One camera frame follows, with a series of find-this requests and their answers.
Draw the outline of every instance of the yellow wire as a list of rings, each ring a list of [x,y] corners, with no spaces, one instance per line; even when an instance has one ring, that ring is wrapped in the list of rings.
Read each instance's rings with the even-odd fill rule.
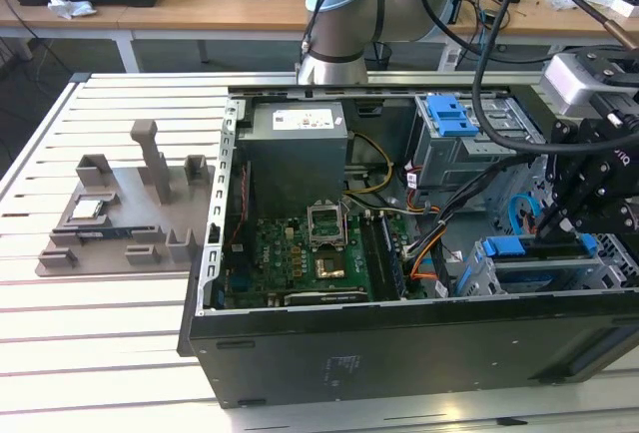
[[[390,184],[390,181],[392,180],[392,162],[390,161],[390,157],[386,154],[386,152],[383,151],[383,149],[379,146],[379,144],[375,142],[373,139],[371,139],[369,136],[365,136],[364,134],[361,134],[359,132],[353,132],[353,135],[355,137],[361,137],[362,139],[365,139],[373,147],[375,147],[375,149],[380,154],[383,155],[384,159],[386,160],[386,165],[388,166],[388,171],[386,172],[386,177],[383,179],[383,182],[379,184],[378,186],[367,187],[366,189],[359,189],[355,191],[344,191],[344,193],[345,194],[370,194],[372,192],[377,192],[378,190],[383,189],[388,184]]]

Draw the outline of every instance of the blue drive bracket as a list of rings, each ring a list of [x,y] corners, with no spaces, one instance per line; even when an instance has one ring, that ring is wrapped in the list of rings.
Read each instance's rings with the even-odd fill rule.
[[[487,256],[526,255],[517,236],[490,236],[481,245]]]
[[[599,243],[590,233],[584,233],[579,237],[582,245],[590,255],[597,255]],[[502,255],[526,255],[526,249],[521,240],[516,235],[511,236],[489,236],[481,243],[487,256],[495,257]]]
[[[426,108],[442,137],[475,137],[479,133],[454,96],[426,96]]]

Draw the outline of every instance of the desk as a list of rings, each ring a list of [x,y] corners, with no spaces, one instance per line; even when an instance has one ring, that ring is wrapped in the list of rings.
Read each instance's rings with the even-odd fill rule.
[[[388,84],[398,77],[419,87],[468,85],[472,73],[389,73],[373,75],[371,82]],[[537,80],[538,75],[488,73],[485,83]],[[227,88],[267,81],[291,85],[295,77],[99,74],[64,90],[0,182],[2,433],[185,428],[400,433],[473,427],[496,433],[503,427],[495,418],[512,416],[530,423],[516,429],[522,433],[636,431],[631,427],[639,424],[639,350],[582,384],[222,410],[197,360],[175,351],[186,272],[36,276],[37,256],[77,185],[75,167],[83,154],[105,154],[112,167],[139,166],[142,152],[130,129],[137,119],[155,119],[170,165],[181,165],[189,154],[205,155],[215,165]],[[139,95],[132,99],[131,91]],[[184,132],[206,132],[210,143],[189,145]],[[431,361],[423,359],[421,367]]]
[[[140,72],[132,46],[137,39],[298,41],[307,23],[303,0],[159,0],[153,8],[99,6],[96,16],[72,21],[57,18],[45,7],[22,7],[16,0],[12,3],[44,38],[113,40],[130,73]],[[0,36],[28,37],[2,4]],[[557,12],[544,0],[522,0],[510,8],[510,13],[510,24],[499,38],[501,44],[586,46],[611,42],[601,26],[579,10]],[[638,19],[617,20],[629,32],[639,35]],[[470,37],[474,26],[474,11],[464,2],[459,21],[452,29]],[[440,70],[451,70],[455,53],[459,52],[457,47],[441,34],[424,41],[446,44]],[[206,60],[204,42],[199,46],[202,59]]]

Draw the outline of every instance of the green motherboard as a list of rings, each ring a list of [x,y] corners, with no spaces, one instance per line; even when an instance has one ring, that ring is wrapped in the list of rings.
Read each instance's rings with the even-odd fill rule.
[[[408,242],[401,216],[388,216],[395,253]],[[313,247],[306,217],[261,218],[257,222],[252,261],[227,268],[225,308],[284,306],[285,295],[344,292],[375,301],[362,244],[361,216],[347,216],[345,245]],[[334,220],[317,220],[313,235],[335,234]]]

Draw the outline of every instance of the wooden desk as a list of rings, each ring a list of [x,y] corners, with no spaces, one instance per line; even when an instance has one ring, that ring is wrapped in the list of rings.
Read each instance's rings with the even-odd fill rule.
[[[198,41],[202,60],[207,60],[206,40],[298,41],[307,24],[303,0],[159,0],[153,8],[98,6],[96,16],[67,21],[44,7],[22,7],[19,14],[44,38],[101,38],[117,43],[127,72],[140,72],[132,42],[144,39]],[[639,20],[611,15],[629,32],[639,35]],[[553,11],[545,0],[522,0],[510,8],[510,24],[499,37],[501,44],[593,45],[611,42],[593,19],[578,9]],[[456,33],[470,37],[475,29],[473,8],[463,3]],[[15,16],[0,3],[0,36],[27,37]],[[440,70],[452,70],[459,47],[443,35],[427,42],[445,44]]]
[[[121,29],[303,31],[304,0],[159,0],[154,8],[130,7]]]

